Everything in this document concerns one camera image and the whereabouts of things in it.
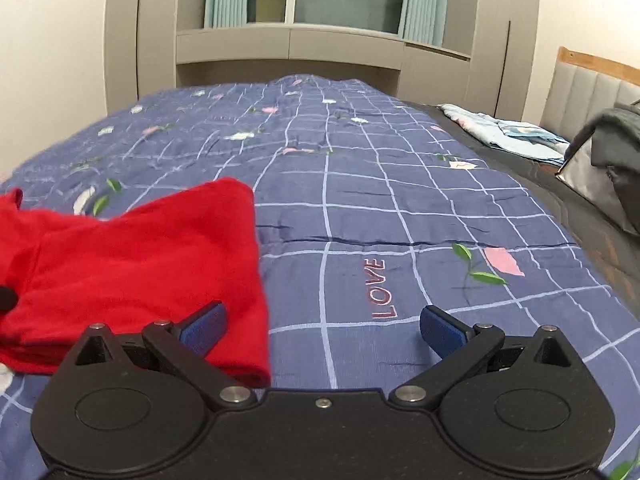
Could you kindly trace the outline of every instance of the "red garment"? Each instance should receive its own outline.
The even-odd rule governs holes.
[[[20,199],[19,190],[0,197],[0,285],[19,296],[0,315],[0,362],[52,373],[91,323],[139,332],[219,300],[228,328],[207,361],[250,386],[268,382],[268,314],[245,184],[222,178],[107,222],[20,211]]]

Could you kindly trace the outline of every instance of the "upholstered headboard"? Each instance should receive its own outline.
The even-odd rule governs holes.
[[[572,140],[599,111],[638,99],[640,70],[562,46],[540,126]]]

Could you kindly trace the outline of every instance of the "screw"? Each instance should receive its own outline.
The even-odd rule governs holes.
[[[316,406],[318,408],[326,409],[330,408],[333,403],[329,399],[318,399],[316,400]]]
[[[404,400],[404,402],[418,402],[419,400],[423,400],[426,396],[427,392],[420,386],[411,386],[410,384],[407,384],[406,386],[400,386],[396,390],[396,397],[400,400]]]
[[[227,386],[220,392],[220,399],[233,404],[245,402],[249,397],[251,397],[251,390],[244,386]]]

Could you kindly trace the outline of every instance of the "blue bedspread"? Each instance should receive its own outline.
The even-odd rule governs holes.
[[[636,459],[640,324],[518,182],[357,80],[160,92],[36,156],[0,190],[71,213],[94,187],[110,218],[220,176],[255,191],[274,386],[389,391],[437,359],[418,334],[427,303],[511,335],[556,324],[616,413],[604,469]],[[28,433],[44,382],[16,375],[2,394],[0,478],[44,467]]]

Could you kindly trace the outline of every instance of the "blue gripper pad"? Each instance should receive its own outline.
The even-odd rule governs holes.
[[[464,346],[473,329],[436,306],[427,305],[420,313],[420,335],[442,359]]]
[[[226,332],[226,309],[213,302],[178,323],[178,341],[204,357]]]

